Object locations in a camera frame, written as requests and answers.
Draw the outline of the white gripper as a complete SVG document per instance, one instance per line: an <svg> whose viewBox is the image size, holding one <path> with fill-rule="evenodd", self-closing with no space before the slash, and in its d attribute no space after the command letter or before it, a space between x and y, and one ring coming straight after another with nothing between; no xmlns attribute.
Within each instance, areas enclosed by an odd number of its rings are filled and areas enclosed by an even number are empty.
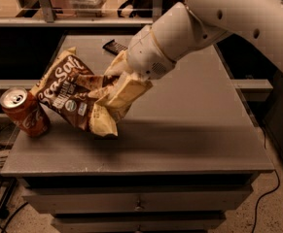
<svg viewBox="0 0 283 233"><path fill-rule="evenodd" d="M105 107L114 120L121 120L132 103L153 87L147 79L161 79L174 67L175 61L162 52L152 27L147 25L132 37L127 51L122 50L104 72L106 76L120 77L97 104Z"/></svg>

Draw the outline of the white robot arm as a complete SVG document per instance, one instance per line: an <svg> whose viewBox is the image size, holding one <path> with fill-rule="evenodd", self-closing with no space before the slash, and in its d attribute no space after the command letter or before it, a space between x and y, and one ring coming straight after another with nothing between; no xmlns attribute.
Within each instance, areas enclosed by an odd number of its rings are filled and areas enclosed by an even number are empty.
<svg viewBox="0 0 283 233"><path fill-rule="evenodd" d="M282 0L184 0L133 36L106 71L119 81L98 103L116 119L123 117L148 83L229 34L245 39L283 72Z"/></svg>

